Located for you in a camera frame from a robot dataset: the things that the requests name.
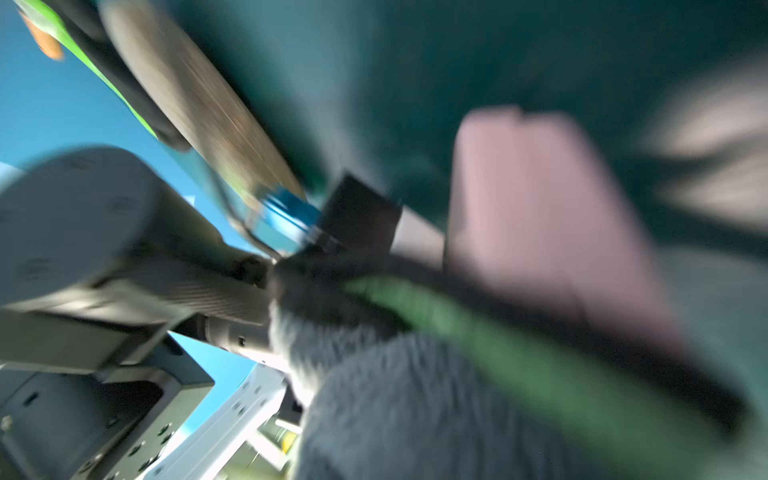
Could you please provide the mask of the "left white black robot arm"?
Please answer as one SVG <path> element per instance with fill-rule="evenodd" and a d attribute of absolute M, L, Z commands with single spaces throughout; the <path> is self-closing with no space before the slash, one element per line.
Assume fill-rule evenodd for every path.
<path fill-rule="evenodd" d="M 1 190 L 1 475 L 283 471 L 302 409 L 268 343 L 279 250 L 225 242 L 131 152 L 64 151 Z"/>

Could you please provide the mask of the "grey green microfibre cloth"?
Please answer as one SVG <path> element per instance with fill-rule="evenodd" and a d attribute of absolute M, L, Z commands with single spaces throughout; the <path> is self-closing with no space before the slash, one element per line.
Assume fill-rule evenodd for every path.
<path fill-rule="evenodd" d="M 268 280 L 294 479 L 745 479 L 752 401 L 646 345 L 395 255 Z"/>

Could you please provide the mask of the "pink eyeglass case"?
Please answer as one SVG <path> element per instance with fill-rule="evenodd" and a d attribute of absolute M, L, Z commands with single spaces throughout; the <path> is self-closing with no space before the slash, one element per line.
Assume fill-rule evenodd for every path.
<path fill-rule="evenodd" d="M 649 240 L 585 132 L 556 113 L 478 109 L 453 149 L 448 265 L 673 356 L 688 349 Z"/>

